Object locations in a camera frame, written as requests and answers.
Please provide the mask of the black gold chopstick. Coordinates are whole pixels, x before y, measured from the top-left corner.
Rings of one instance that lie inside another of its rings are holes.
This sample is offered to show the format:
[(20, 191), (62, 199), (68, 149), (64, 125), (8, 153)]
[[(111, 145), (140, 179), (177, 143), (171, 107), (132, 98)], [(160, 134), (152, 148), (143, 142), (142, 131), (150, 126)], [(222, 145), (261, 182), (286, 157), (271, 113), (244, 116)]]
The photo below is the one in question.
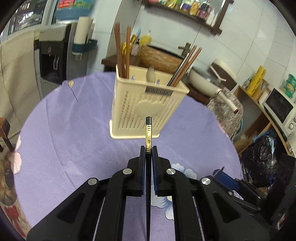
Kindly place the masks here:
[(145, 187), (146, 187), (146, 238), (150, 240), (151, 228), (151, 172), (152, 172), (152, 118), (145, 120)]

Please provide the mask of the brown wooden chopstick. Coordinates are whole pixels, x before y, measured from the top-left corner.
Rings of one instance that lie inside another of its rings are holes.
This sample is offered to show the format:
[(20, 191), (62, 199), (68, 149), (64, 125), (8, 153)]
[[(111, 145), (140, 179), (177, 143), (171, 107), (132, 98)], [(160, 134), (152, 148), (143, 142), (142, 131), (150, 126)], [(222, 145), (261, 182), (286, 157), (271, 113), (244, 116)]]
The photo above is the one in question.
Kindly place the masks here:
[(173, 87), (176, 87), (180, 80), (184, 77), (185, 73), (189, 70), (189, 68), (192, 66), (200, 52), (202, 51), (202, 48), (200, 47), (194, 54), (192, 54), (191, 57), (189, 57), (189, 60), (186, 62), (185, 66), (182, 68), (181, 73), (178, 74), (177, 79), (173, 82)]
[(194, 45), (191, 50), (188, 52), (184, 60), (180, 63), (177, 70), (171, 77), (170, 81), (168, 82), (167, 86), (173, 86), (174, 83), (177, 81), (177, 78), (181, 75), (182, 71), (185, 69), (186, 65), (189, 63), (189, 60), (191, 59), (192, 55), (194, 54), (197, 46)]
[(120, 23), (115, 23), (114, 25), (114, 36), (116, 44), (118, 74), (120, 77), (125, 78), (125, 66), (121, 54)]
[(128, 26), (126, 30), (126, 65), (125, 65), (125, 71), (126, 71), (126, 79), (130, 78), (130, 34), (131, 34), (131, 27)]

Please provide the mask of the black plastic bag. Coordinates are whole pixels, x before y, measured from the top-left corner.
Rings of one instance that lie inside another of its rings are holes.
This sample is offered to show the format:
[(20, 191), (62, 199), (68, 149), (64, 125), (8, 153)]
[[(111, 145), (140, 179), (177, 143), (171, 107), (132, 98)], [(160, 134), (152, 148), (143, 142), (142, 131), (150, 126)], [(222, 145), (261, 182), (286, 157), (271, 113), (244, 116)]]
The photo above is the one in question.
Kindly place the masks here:
[(255, 139), (241, 154), (243, 174), (255, 187), (273, 184), (278, 168), (278, 139), (274, 135), (262, 135)]

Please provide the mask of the floral cloth cover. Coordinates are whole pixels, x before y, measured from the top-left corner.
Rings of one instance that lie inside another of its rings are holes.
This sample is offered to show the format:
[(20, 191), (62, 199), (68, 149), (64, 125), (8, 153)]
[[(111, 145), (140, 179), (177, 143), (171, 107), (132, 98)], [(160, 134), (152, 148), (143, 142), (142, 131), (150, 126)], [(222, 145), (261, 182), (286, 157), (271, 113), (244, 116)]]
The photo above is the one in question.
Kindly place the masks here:
[(238, 112), (234, 113), (229, 105), (219, 96), (210, 99), (207, 108), (215, 114), (218, 123), (230, 140), (233, 141), (240, 129), (240, 124), (243, 118), (243, 105), (229, 89), (224, 88), (222, 91), (238, 108)]

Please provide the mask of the wooden side shelf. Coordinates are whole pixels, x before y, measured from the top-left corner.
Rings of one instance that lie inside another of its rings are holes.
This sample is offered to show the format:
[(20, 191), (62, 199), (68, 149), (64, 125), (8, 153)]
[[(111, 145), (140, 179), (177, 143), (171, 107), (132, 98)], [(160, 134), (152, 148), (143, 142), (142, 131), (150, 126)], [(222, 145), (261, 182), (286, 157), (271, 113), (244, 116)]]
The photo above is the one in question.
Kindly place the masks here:
[(234, 139), (234, 146), (238, 154), (241, 155), (253, 143), (254, 137), (273, 129), (280, 139), (278, 144), (280, 151), (293, 156), (287, 138), (258, 102), (249, 96), (241, 86), (236, 88), (234, 95), (243, 106), (242, 128)]

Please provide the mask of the purple floral tablecloth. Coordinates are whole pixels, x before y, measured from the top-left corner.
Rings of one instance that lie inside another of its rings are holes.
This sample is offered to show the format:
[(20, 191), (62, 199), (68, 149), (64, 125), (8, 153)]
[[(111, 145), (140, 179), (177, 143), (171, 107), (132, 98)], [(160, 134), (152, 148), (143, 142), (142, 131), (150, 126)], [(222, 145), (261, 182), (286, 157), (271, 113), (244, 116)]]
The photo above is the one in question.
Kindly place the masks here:
[[(145, 137), (110, 136), (115, 76), (100, 72), (63, 82), (23, 125), (15, 186), (31, 229), (88, 179), (111, 178), (145, 147)], [(222, 167), (242, 177), (237, 151), (214, 113), (187, 95), (159, 137), (152, 137), (153, 146), (189, 178), (201, 180)], [(143, 195), (126, 198), (122, 240), (147, 240), (145, 178)], [(153, 170), (150, 240), (176, 240), (172, 200), (155, 195)]]

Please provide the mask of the cat print cushion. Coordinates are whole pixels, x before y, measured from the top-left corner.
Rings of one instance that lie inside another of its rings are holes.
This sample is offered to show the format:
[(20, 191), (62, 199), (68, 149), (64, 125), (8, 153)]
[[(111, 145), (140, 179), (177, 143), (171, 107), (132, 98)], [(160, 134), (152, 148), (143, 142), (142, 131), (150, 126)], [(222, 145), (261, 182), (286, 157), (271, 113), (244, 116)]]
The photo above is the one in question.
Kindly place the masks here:
[(13, 235), (17, 239), (27, 240), (31, 226), (26, 220), (16, 194), (12, 168), (13, 155), (14, 153), (8, 152), (1, 158), (1, 210), (6, 218), (5, 225), (16, 233)]

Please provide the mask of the white microwave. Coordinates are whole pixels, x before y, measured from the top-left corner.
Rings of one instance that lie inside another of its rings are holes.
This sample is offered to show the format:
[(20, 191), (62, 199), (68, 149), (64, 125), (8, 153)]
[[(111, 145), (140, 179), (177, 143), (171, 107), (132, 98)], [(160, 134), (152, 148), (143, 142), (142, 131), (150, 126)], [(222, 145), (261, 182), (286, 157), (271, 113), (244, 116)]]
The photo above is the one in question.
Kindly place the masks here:
[(263, 106), (287, 138), (295, 132), (295, 104), (281, 90), (271, 90)]

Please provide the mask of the cream frying pan with lid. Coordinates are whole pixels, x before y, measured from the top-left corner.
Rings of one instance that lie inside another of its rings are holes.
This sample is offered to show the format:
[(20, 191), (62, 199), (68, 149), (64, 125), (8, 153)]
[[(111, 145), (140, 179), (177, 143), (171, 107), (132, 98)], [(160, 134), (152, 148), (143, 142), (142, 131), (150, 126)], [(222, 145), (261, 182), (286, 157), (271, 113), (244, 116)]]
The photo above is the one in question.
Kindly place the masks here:
[(233, 113), (238, 113), (238, 107), (232, 102), (232, 100), (224, 94), (223, 85), (217, 78), (209, 73), (192, 67), (188, 74), (189, 83), (199, 92), (205, 96), (216, 98), (221, 97), (223, 101), (229, 106)]

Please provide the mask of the brown white rice cooker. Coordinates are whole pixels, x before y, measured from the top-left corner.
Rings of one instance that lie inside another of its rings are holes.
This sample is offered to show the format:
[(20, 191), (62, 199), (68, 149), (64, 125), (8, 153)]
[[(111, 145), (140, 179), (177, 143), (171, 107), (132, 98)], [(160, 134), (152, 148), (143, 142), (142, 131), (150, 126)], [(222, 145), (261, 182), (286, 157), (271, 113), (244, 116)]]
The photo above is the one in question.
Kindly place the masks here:
[(211, 63), (208, 72), (229, 90), (232, 90), (237, 85), (237, 75), (228, 64), (219, 58), (216, 58)]

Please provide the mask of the yellow roll package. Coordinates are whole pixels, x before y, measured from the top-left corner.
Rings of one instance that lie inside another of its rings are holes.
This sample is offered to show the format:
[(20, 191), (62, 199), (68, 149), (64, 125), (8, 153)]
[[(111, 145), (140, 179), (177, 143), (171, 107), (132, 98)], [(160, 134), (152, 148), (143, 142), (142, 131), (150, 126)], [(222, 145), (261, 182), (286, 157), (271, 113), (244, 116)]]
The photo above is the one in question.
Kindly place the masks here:
[(253, 96), (260, 83), (262, 82), (264, 76), (266, 74), (266, 69), (263, 66), (259, 66), (256, 74), (252, 78), (250, 84), (246, 89), (246, 93), (250, 96)]

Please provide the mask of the green cup stack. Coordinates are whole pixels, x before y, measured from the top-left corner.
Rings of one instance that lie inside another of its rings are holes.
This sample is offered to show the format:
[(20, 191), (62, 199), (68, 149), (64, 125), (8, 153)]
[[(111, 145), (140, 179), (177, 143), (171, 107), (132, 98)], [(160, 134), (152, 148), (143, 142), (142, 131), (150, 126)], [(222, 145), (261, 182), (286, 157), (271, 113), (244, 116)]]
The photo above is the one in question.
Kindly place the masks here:
[(295, 93), (295, 88), (296, 88), (296, 79), (292, 74), (289, 74), (288, 79), (285, 81), (285, 84), (281, 90), (288, 98), (292, 99)]

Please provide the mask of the black chopstick in holder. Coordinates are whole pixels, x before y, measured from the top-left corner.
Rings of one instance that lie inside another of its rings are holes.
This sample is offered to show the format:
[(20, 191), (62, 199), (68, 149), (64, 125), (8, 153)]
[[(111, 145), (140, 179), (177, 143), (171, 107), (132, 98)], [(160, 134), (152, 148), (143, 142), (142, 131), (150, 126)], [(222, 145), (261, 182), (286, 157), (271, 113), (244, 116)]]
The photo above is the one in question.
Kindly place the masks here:
[(186, 58), (184, 58), (182, 60), (182, 62), (180, 63), (180, 65), (178, 66), (178, 68), (176, 69), (175, 73), (173, 74), (173, 76), (171, 77), (171, 79), (169, 80), (169, 82), (167, 83), (167, 86), (171, 86), (173, 81), (175, 80), (175, 78), (177, 77), (179, 71), (181, 70), (181, 68), (183, 67), (183, 65), (185, 64)]

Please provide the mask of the cream plastic utensil holder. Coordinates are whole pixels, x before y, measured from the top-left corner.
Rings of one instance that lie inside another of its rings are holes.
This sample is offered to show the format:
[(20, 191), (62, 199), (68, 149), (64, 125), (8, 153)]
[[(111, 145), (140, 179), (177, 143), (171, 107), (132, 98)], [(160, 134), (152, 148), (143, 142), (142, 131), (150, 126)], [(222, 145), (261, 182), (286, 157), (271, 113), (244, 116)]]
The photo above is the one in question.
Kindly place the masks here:
[(177, 107), (189, 93), (181, 81), (167, 86), (171, 74), (155, 71), (156, 82), (147, 82), (147, 68), (130, 66), (129, 79), (116, 70), (110, 136), (114, 139), (145, 137), (145, 119), (152, 118), (152, 137), (158, 138)]

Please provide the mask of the white spoon in holder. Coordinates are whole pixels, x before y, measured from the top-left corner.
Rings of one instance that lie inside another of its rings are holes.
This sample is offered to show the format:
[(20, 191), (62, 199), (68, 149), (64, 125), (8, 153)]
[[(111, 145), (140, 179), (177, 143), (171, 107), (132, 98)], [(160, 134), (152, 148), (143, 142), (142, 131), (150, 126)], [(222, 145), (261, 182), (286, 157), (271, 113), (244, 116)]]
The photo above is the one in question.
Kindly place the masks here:
[(155, 83), (156, 82), (155, 69), (152, 66), (147, 69), (146, 81), (149, 82), (149, 83)]

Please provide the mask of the wooden chair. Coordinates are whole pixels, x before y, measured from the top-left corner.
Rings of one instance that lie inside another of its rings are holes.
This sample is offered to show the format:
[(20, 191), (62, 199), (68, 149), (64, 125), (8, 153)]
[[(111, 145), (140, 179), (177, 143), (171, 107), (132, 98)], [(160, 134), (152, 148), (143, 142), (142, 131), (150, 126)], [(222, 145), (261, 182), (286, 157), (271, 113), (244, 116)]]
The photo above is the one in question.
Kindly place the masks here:
[(1, 138), (3, 139), (4, 143), (6, 144), (10, 152), (13, 152), (15, 148), (8, 137), (9, 131), (10, 131), (10, 124), (6, 118), (0, 118), (0, 129), (1, 129)]

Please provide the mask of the woven basket sink basin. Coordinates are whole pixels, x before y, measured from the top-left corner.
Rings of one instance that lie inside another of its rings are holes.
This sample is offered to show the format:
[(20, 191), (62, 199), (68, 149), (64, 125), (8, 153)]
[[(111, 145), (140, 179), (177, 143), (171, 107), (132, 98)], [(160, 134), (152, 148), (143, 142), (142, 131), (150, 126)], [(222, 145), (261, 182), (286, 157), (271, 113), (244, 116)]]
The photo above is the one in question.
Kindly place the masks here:
[(169, 74), (174, 74), (184, 59), (170, 51), (150, 45), (141, 47), (139, 58), (141, 67), (153, 67), (157, 71)]

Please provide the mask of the brass faucet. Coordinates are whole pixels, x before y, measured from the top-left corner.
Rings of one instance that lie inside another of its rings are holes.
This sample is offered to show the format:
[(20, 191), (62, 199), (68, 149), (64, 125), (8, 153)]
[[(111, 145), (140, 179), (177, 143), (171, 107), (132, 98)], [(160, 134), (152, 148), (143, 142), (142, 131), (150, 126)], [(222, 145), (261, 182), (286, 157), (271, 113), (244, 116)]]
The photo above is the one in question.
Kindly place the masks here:
[(186, 43), (184, 46), (178, 46), (178, 49), (182, 50), (181, 56), (185, 58), (190, 51), (191, 44)]

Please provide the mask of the yellow soap bottle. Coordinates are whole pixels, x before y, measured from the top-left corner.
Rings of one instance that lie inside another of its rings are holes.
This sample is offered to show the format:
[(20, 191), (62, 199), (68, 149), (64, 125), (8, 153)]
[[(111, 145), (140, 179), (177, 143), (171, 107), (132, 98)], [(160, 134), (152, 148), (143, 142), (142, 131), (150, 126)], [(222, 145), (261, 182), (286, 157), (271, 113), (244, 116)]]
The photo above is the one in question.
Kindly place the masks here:
[(152, 41), (152, 37), (151, 37), (151, 30), (149, 30), (149, 32), (142, 36), (139, 40), (139, 45), (142, 47), (142, 46), (146, 46), (146, 45), (149, 45), (151, 44), (151, 41)]

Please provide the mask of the water dispenser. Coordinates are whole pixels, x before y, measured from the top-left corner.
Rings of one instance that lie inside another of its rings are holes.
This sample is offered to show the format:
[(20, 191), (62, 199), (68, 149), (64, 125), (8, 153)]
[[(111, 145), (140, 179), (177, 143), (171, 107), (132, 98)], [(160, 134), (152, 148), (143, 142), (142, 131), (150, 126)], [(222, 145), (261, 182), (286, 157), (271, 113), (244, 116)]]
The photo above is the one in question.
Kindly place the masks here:
[(45, 26), (39, 33), (39, 69), (37, 80), (40, 97), (59, 87), (65, 80), (73, 80), (87, 73), (88, 53), (72, 52), (77, 22)]

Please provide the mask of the blue water bottle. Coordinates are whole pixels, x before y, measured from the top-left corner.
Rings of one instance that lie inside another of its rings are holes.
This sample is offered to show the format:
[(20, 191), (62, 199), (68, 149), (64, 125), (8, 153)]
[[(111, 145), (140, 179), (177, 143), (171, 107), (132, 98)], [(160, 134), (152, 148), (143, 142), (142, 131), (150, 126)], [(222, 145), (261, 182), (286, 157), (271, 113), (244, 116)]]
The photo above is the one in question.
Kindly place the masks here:
[(60, 0), (55, 17), (60, 21), (78, 20), (81, 16), (89, 16), (94, 4), (93, 0)]

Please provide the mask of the window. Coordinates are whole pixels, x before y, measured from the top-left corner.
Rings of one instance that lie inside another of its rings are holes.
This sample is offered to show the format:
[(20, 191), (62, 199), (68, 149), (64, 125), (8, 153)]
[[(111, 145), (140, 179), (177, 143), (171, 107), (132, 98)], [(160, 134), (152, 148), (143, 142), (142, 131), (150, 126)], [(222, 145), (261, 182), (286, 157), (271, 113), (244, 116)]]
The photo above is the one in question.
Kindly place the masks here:
[(46, 26), (51, 23), (56, 3), (54, 0), (24, 1), (7, 23), (3, 36), (10, 36), (32, 26)]

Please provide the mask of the wooden wall shelf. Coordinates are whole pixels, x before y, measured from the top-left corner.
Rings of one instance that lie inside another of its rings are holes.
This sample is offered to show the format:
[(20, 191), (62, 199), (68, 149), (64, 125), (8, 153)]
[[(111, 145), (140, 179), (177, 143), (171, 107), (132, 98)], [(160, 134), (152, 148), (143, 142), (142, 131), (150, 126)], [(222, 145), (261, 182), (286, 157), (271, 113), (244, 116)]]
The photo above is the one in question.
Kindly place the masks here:
[(224, 16), (234, 1), (142, 1), (142, 4), (185, 16), (208, 28), (213, 35), (220, 35)]

